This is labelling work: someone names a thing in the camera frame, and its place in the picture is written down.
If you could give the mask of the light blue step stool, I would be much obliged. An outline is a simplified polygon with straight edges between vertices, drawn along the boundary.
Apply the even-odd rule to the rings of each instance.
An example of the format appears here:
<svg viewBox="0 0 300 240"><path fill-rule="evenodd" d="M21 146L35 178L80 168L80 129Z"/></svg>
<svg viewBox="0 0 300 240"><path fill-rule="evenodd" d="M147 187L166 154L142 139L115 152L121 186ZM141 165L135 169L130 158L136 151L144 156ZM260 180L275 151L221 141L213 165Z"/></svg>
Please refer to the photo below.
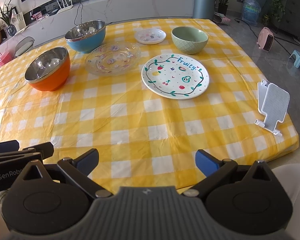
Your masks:
<svg viewBox="0 0 300 240"><path fill-rule="evenodd" d="M297 50L294 50L294 51L291 53L291 55L290 55L289 58L291 59L293 56L295 56L295 60L294 60L293 65L294 65L295 68L298 69L298 68L300 67L300 52L297 51Z"/></svg>

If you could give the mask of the orange steel bowl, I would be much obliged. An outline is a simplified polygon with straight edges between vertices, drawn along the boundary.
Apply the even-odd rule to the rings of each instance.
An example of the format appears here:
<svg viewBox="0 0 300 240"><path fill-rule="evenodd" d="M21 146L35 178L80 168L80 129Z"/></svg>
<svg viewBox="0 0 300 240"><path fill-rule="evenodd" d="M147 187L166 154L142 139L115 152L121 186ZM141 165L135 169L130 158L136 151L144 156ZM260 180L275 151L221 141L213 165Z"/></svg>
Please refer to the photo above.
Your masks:
<svg viewBox="0 0 300 240"><path fill-rule="evenodd" d="M61 88L70 74L70 55L65 47L45 51L30 63L24 79L34 89L53 92Z"/></svg>

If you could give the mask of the white wifi router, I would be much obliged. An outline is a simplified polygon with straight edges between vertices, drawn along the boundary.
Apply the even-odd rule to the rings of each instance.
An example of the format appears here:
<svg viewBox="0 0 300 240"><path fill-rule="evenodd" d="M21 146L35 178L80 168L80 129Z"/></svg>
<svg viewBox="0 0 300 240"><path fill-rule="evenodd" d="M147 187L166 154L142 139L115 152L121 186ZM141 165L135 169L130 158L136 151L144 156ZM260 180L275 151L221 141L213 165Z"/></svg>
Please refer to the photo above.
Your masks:
<svg viewBox="0 0 300 240"><path fill-rule="evenodd" d="M57 11L58 14L70 10L73 7L72 0L56 0L56 1L59 6L59 10Z"/></svg>

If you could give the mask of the grey white stool chair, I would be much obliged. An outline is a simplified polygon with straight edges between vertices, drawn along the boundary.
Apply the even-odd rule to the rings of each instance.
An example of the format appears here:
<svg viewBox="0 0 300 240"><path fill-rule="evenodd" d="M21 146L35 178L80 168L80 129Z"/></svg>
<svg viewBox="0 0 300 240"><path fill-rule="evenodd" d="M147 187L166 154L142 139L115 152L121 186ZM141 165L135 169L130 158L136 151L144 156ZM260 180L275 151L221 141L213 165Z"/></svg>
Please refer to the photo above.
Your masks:
<svg viewBox="0 0 300 240"><path fill-rule="evenodd" d="M24 53L31 51L34 45L35 39L28 36L21 40L15 47L15 57L19 57Z"/></svg>

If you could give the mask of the blue steel bowl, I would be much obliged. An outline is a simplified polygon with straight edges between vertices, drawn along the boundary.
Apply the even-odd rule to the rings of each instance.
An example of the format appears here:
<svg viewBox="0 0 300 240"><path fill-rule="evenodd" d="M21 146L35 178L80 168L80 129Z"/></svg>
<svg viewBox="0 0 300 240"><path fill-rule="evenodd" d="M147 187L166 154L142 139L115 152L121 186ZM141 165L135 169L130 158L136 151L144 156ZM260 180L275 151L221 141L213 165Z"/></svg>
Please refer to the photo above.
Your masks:
<svg viewBox="0 0 300 240"><path fill-rule="evenodd" d="M105 36L105 22L94 20L73 27L64 38L71 49L86 54L99 47Z"/></svg>

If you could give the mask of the potted plant blue vase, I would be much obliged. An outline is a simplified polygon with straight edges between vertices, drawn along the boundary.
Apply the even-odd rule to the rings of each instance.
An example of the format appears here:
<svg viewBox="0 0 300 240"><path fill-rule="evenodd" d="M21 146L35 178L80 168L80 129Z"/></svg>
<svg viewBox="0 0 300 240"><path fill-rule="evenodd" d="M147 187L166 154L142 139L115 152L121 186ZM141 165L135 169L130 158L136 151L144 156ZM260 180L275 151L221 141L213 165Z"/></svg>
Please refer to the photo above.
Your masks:
<svg viewBox="0 0 300 240"><path fill-rule="evenodd" d="M13 7L10 8L10 3L12 0L9 0L9 2L3 5L3 7L0 7L0 19L5 22L7 25L7 32L10 37L13 37L17 33L16 27L12 24L12 12Z"/></svg>

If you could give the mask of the white phone stand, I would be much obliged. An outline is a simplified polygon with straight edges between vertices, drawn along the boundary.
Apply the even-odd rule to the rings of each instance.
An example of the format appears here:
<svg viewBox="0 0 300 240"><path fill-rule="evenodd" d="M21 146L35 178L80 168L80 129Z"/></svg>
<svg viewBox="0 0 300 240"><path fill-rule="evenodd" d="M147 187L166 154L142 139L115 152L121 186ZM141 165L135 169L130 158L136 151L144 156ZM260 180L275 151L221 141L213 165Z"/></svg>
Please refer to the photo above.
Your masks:
<svg viewBox="0 0 300 240"><path fill-rule="evenodd" d="M274 83L262 80L257 83L258 112L264 120L255 120L255 124L276 136L282 136L277 129L278 123L283 123L290 102L290 94Z"/></svg>

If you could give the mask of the yellow checkered tablecloth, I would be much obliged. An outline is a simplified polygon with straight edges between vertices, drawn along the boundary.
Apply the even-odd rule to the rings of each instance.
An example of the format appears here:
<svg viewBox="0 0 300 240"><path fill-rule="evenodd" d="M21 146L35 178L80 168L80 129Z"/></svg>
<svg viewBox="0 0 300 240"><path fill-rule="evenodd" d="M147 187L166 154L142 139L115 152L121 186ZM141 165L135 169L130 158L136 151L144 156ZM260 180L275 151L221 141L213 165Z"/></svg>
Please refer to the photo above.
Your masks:
<svg viewBox="0 0 300 240"><path fill-rule="evenodd" d="M207 69L210 84L195 99L163 98L147 89L143 65L160 54L176 54L170 37L154 46L141 46L141 59L122 75L96 76L85 70L85 55L69 52L71 71L55 92L40 92L24 74L41 53L64 46L50 42L0 68L0 142L17 140L21 148L51 142L53 164L96 148L100 154L90 178L116 191L121 186L196 184L203 174L194 155L203 149L218 159L240 164L273 160L298 148L299 136L290 117L278 128L281 136L255 125L257 83L264 76L244 50L208 20L146 20L107 27L106 42L133 42L134 32L159 27L166 33L191 26L207 33L209 41L195 55Z"/></svg>

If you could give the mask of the blue water jug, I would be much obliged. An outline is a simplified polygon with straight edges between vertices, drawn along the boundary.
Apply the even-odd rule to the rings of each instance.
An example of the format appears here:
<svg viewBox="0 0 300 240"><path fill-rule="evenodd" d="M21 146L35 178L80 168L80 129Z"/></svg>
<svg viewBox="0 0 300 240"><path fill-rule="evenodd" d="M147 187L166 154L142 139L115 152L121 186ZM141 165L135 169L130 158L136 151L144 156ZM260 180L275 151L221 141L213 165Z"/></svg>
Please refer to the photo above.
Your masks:
<svg viewBox="0 0 300 240"><path fill-rule="evenodd" d="M249 25L257 25L261 7L257 0L244 0L242 9L242 20Z"/></svg>

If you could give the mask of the white Fruity plate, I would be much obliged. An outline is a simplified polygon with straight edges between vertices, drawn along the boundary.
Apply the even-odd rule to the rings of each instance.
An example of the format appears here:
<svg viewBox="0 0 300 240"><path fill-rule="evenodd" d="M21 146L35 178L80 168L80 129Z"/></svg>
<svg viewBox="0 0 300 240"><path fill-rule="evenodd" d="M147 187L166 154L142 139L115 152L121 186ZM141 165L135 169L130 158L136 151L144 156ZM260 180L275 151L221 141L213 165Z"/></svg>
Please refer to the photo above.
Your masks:
<svg viewBox="0 0 300 240"><path fill-rule="evenodd" d="M161 54L145 63L141 71L144 85L159 96L185 100L203 94L210 83L206 68L181 54Z"/></svg>

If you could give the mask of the clear glass cartoon plate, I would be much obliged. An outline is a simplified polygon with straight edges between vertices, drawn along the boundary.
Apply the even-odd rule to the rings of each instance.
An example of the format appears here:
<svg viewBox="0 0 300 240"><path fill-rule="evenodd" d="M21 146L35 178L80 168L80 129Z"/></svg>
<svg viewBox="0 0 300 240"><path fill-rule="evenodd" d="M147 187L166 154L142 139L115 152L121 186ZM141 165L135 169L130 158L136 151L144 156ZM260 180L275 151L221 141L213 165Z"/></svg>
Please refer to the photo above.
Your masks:
<svg viewBox="0 0 300 240"><path fill-rule="evenodd" d="M141 49L130 42L111 42L91 51L85 59L85 70L94 75L119 75L135 67Z"/></svg>

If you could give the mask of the green ceramic bowl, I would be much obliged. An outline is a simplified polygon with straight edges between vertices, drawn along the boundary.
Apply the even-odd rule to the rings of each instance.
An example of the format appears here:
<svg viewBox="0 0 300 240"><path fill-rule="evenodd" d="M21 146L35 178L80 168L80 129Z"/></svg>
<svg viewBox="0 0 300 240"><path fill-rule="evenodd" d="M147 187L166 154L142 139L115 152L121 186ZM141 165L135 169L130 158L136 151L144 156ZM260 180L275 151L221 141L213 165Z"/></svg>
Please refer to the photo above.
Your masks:
<svg viewBox="0 0 300 240"><path fill-rule="evenodd" d="M189 55L200 53L209 40L204 31L194 27L176 27L171 31L171 38L181 52Z"/></svg>

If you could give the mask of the small white sticker dish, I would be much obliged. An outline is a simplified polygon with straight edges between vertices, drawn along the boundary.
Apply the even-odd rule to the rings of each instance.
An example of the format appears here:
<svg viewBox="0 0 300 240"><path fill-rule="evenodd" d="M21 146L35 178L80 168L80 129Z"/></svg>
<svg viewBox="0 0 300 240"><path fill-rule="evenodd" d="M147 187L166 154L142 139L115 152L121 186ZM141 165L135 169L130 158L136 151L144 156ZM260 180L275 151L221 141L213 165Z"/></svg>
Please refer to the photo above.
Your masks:
<svg viewBox="0 0 300 240"><path fill-rule="evenodd" d="M166 38L166 33L157 28L148 28L137 31L134 34L135 39L145 45L159 44Z"/></svg>

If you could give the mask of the grey metal trash bin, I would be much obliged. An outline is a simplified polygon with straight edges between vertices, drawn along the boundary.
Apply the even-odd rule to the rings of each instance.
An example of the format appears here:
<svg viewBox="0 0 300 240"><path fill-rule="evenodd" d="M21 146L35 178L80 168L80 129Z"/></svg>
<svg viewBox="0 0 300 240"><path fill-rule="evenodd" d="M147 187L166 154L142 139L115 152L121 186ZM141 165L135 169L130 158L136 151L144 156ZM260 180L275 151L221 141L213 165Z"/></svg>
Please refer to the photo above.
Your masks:
<svg viewBox="0 0 300 240"><path fill-rule="evenodd" d="M213 20L216 0L194 0L193 18Z"/></svg>

